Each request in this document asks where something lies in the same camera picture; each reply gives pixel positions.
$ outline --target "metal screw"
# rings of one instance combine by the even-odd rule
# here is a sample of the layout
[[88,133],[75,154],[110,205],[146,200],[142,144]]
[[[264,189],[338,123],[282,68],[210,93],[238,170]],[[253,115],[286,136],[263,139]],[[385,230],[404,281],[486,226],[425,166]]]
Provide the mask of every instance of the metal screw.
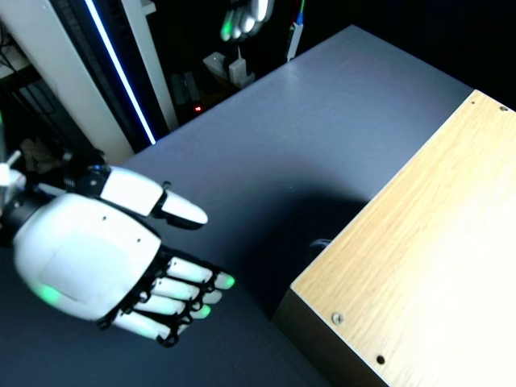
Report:
[[342,325],[344,323],[344,316],[339,312],[334,312],[331,315],[331,321],[333,321],[335,325]]

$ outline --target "led light strip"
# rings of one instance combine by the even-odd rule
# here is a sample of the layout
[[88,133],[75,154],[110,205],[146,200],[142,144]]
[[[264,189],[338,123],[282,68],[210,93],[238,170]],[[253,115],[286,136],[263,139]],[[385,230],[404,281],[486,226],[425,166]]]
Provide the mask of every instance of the led light strip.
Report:
[[102,37],[102,42],[106,46],[107,52],[110,54],[111,61],[113,62],[114,67],[116,68],[116,72],[119,74],[120,80],[123,83],[123,87],[125,88],[129,99],[131,99],[132,105],[136,110],[136,114],[139,117],[140,122],[144,126],[145,133],[147,133],[148,139],[151,141],[151,144],[154,145],[156,140],[154,139],[154,135],[152,135],[151,128],[148,127],[147,120],[144,117],[144,113],[139,107],[138,101],[136,101],[135,94],[132,91],[131,85],[129,85],[129,81],[127,80],[126,74],[122,69],[122,65],[116,53],[114,52],[113,45],[110,42],[110,38],[107,36],[106,29],[104,28],[100,17],[98,16],[97,9],[95,8],[93,0],[85,0],[86,6],[88,7],[89,13],[95,22],[95,26],[98,29],[98,33]]

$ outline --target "white robotic hand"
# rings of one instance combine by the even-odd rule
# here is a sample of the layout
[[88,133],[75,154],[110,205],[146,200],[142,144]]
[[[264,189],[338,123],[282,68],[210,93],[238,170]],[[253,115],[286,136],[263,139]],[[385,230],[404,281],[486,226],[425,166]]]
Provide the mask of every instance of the white robotic hand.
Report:
[[228,40],[243,40],[255,35],[273,12],[274,0],[232,1],[226,13],[220,37]]
[[140,217],[194,229],[206,214],[138,173],[105,164],[81,173],[81,163],[69,164],[68,192],[55,197],[23,187],[23,175],[10,171],[1,237],[12,241],[19,275],[58,310],[174,345],[235,280],[163,246]]

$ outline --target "light wood surface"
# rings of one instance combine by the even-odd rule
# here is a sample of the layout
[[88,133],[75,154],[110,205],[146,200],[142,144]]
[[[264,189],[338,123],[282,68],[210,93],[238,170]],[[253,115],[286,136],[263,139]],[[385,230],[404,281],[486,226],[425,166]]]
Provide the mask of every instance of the light wood surface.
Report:
[[473,92],[291,289],[388,385],[516,385],[516,114]]

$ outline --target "dark table surface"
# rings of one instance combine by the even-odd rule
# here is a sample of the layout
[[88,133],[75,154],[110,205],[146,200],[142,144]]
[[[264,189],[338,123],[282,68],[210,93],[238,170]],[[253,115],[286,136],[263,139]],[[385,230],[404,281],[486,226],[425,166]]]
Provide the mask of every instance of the dark table surface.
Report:
[[141,152],[128,168],[210,216],[200,231],[151,225],[237,284],[165,350],[54,311],[2,251],[2,386],[327,385],[268,320],[298,252],[334,236],[470,92],[349,27]]

